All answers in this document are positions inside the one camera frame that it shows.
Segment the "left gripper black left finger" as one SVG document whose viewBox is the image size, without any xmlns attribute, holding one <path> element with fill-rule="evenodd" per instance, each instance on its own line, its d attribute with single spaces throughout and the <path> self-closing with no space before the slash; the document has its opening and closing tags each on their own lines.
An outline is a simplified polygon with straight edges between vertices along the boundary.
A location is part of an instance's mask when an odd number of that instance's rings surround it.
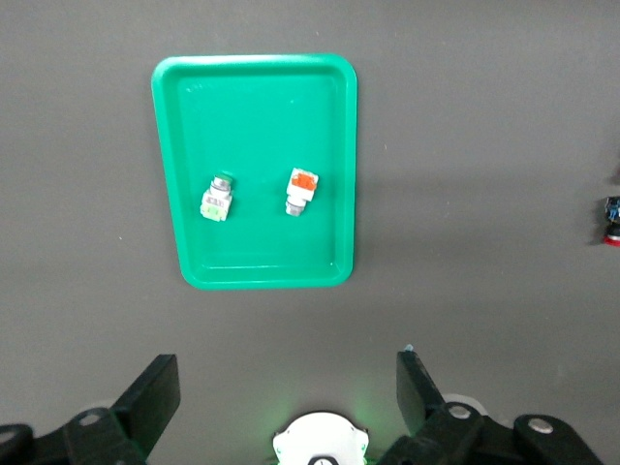
<svg viewBox="0 0 620 465">
<path fill-rule="evenodd" d="M 177 357 L 158 355 L 111 406 L 83 410 L 44 436 L 3 424 L 1 462 L 145 464 L 179 404 Z"/>
</svg>

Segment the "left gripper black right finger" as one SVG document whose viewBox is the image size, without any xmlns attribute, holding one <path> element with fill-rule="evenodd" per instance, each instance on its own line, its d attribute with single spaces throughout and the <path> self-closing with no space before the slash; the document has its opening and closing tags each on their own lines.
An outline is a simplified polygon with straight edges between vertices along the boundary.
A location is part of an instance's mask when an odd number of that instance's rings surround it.
<svg viewBox="0 0 620 465">
<path fill-rule="evenodd" d="M 577 432 L 551 416 L 527 414 L 506 427 L 476 408 L 444 399 L 414 351 L 396 356 L 396 397 L 409 433 L 380 464 L 600 464 Z"/>
</svg>

